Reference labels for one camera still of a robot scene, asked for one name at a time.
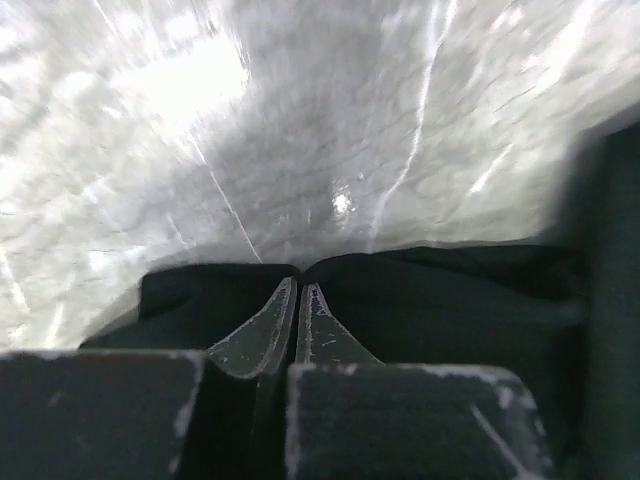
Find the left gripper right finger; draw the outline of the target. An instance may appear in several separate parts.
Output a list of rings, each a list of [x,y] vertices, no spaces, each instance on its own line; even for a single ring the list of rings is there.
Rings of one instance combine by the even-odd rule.
[[[290,479],[551,479],[536,402],[513,372],[385,364],[302,293],[287,377]]]

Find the black printed t-shirt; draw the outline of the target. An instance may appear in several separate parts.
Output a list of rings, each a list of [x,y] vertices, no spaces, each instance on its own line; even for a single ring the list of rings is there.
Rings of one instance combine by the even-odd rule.
[[[137,319],[88,348],[206,349],[278,287],[314,287],[375,357],[509,369],[540,403],[562,464],[591,479],[639,475],[639,248],[415,248],[291,265],[204,264],[141,284]]]

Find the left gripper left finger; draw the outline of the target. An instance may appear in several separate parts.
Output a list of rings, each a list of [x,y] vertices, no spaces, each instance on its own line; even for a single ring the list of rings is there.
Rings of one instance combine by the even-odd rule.
[[[210,349],[8,352],[5,479],[279,479],[297,286]]]

